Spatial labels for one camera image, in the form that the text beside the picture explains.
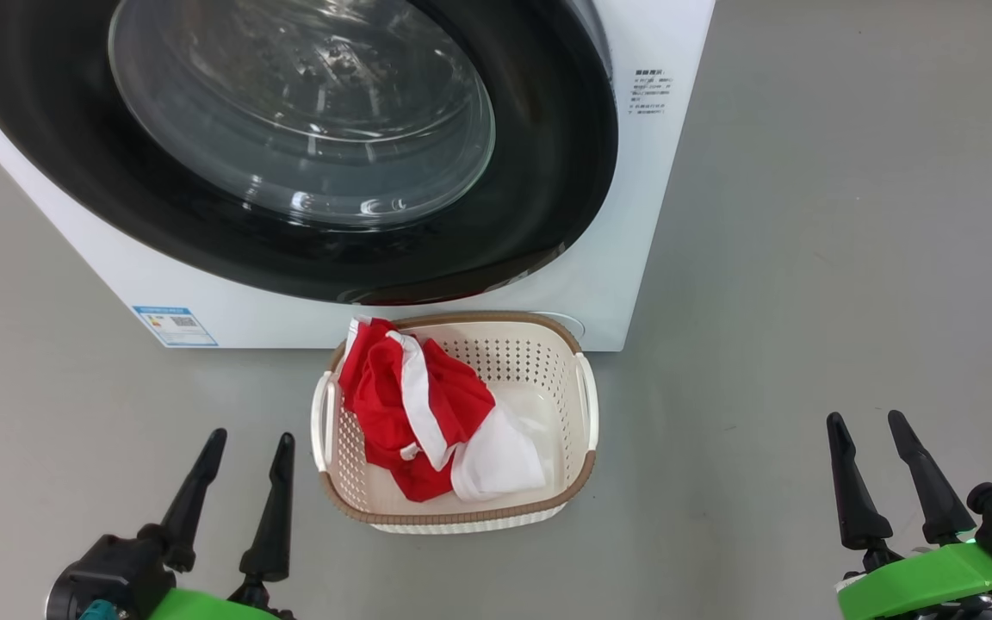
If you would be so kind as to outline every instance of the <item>floor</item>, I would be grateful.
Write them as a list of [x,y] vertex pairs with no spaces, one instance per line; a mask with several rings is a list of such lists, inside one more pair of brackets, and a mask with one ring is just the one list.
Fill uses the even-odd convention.
[[[887,409],[965,493],[992,481],[992,1],[721,0],[602,443],[558,518],[381,534],[299,461],[302,620],[837,617],[823,419],[922,543]],[[161,518],[231,432],[190,588],[227,595],[323,352],[162,350],[0,171],[0,617],[99,534]],[[302,455],[307,447],[302,440]]]

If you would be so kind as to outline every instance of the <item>white basket handle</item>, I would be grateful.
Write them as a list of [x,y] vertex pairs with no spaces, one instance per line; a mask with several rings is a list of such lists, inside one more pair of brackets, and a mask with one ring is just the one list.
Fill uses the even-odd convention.
[[599,441],[599,395],[595,392],[595,375],[583,353],[576,354],[576,361],[580,362],[576,369],[576,380],[580,382],[584,403],[587,404],[587,448],[594,450]]
[[330,446],[332,434],[332,421],[335,417],[334,411],[328,411],[328,407],[335,407],[335,381],[332,372],[324,373],[316,383],[316,391],[312,394],[312,415],[310,416],[310,427],[312,432],[312,459],[316,462],[319,471],[327,471],[327,464],[331,462],[331,455],[327,452]]

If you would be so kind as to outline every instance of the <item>red and white garment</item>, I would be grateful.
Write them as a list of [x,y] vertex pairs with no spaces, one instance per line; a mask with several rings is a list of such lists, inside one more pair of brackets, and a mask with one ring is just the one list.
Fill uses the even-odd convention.
[[366,460],[413,502],[454,491],[463,501],[538,489],[536,451],[483,381],[434,341],[383,319],[350,323],[339,387],[366,436]]

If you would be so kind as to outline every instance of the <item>laundry basket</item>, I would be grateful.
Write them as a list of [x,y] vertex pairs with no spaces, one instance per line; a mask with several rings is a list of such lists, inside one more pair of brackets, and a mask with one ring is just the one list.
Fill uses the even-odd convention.
[[398,534],[489,532],[561,511],[592,473],[599,428],[592,366],[572,334],[528,313],[442,314],[396,325],[476,370],[534,440],[546,486],[480,503],[453,493],[422,503],[406,499],[388,470],[366,463],[362,428],[343,409],[336,383],[341,345],[312,400],[312,454],[327,497],[347,517]]

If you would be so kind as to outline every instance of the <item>front-loading washing machine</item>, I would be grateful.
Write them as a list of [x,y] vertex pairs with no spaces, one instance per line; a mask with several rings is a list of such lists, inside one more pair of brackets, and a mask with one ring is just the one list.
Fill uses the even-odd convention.
[[0,164],[168,346],[621,350],[713,0],[0,0]]

